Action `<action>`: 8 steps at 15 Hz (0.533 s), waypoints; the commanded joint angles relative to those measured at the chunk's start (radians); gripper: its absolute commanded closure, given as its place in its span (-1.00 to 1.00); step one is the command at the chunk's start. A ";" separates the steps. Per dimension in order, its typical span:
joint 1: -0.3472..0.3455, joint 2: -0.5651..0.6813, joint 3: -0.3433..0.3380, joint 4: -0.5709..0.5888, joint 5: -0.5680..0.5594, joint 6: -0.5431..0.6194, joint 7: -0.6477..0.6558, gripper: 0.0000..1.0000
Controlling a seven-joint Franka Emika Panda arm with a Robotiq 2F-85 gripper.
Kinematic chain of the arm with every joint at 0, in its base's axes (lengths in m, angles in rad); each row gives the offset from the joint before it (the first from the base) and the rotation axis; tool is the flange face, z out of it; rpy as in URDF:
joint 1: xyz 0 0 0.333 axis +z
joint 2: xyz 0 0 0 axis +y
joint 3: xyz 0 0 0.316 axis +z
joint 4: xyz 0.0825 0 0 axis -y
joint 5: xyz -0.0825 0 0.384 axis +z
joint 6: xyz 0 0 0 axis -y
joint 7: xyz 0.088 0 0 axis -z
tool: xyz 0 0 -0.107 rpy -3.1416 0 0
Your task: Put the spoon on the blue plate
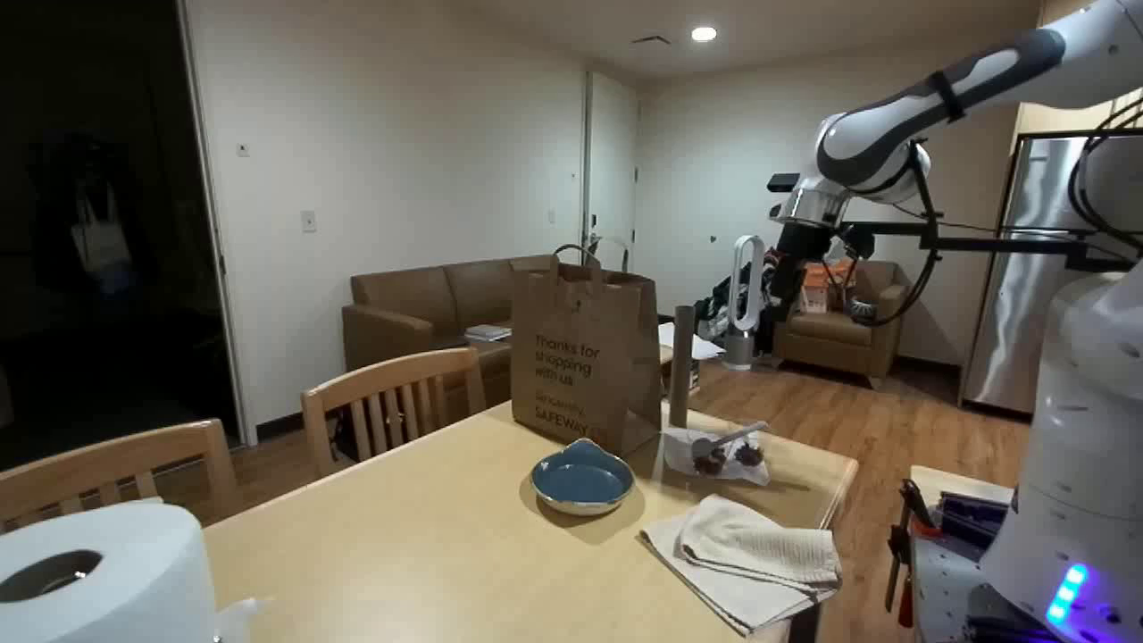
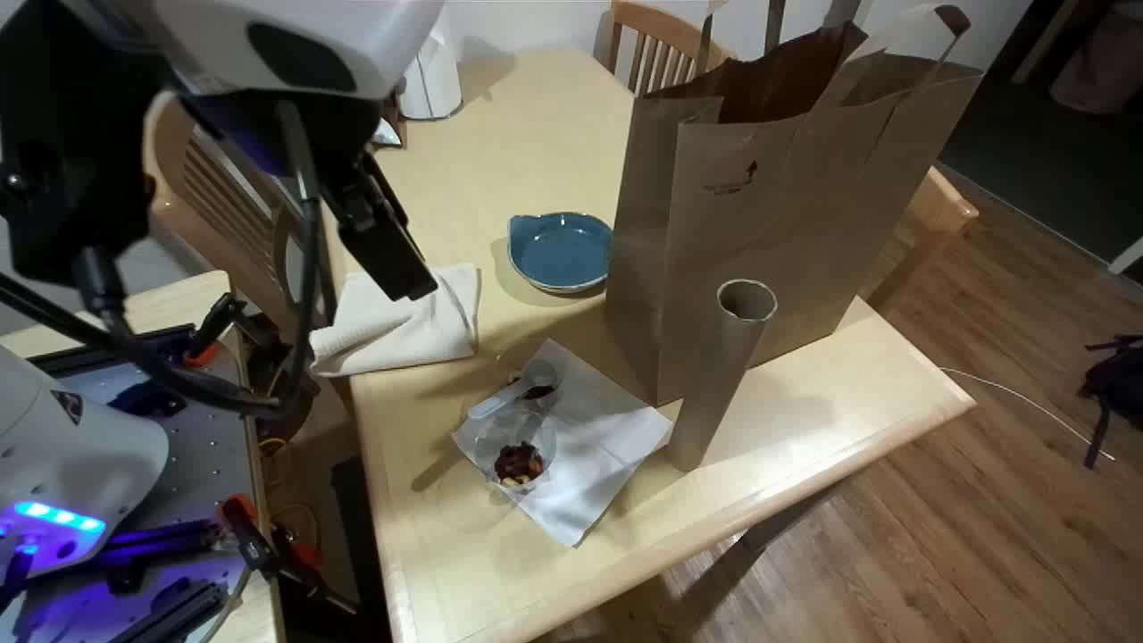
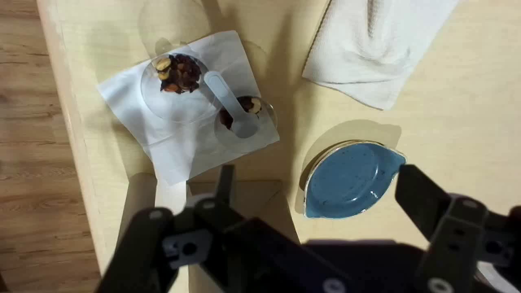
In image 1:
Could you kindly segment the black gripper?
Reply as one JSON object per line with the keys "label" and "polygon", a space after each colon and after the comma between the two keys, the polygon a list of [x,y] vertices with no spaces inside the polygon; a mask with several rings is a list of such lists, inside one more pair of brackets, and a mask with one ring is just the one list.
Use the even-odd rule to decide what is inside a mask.
{"label": "black gripper", "polygon": [[832,243],[830,230],[820,224],[786,224],[777,248],[777,270],[773,270],[773,301],[777,318],[786,318],[802,297],[805,266],[822,260]]}

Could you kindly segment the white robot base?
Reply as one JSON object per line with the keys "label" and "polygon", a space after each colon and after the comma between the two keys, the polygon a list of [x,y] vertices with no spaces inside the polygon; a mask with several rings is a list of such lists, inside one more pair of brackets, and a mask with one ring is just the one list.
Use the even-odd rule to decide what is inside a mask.
{"label": "white robot base", "polygon": [[1143,269],[1069,281],[983,580],[1066,643],[1143,643]]}

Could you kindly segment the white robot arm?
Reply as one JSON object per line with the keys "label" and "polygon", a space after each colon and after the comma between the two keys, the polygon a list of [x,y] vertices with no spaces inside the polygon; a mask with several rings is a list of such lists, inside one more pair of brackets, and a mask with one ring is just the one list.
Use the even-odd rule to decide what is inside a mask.
{"label": "white robot arm", "polygon": [[904,204],[922,191],[922,135],[994,103],[1092,109],[1143,87],[1143,0],[1086,0],[1072,14],[929,72],[866,109],[830,114],[813,156],[777,175],[786,194],[780,260],[769,297],[790,309],[805,260],[820,260],[830,230],[853,197]]}

